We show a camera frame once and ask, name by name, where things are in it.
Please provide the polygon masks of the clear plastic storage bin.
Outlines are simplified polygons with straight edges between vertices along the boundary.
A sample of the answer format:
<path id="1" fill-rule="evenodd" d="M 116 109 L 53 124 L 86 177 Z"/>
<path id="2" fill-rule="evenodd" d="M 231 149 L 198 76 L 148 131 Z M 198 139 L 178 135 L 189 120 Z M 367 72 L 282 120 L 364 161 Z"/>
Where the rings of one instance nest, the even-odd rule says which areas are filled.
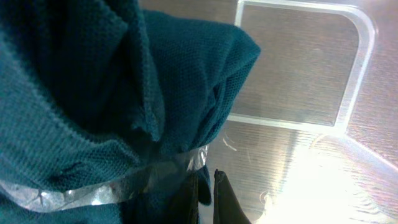
<path id="1" fill-rule="evenodd" d="M 207 161 L 250 222 L 397 222 L 396 1 L 142 5 L 261 47 Z"/>

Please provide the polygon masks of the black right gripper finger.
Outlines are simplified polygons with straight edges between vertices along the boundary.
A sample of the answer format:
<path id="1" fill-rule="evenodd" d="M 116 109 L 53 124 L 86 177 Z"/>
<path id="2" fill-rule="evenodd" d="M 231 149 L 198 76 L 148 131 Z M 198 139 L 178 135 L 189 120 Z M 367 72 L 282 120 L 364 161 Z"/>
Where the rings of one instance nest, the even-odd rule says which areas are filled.
<path id="1" fill-rule="evenodd" d="M 251 224 L 236 198 L 226 173 L 217 169 L 214 178 L 213 223 Z"/>

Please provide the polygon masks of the teal taped garment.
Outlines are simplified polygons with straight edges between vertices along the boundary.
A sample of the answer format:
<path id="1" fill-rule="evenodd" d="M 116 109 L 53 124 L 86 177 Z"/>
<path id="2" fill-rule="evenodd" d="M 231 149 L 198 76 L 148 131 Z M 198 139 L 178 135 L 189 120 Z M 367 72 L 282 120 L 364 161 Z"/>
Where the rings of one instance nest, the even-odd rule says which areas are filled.
<path id="1" fill-rule="evenodd" d="M 198 223 L 260 52 L 137 1 L 1 1 L 1 222 Z"/>

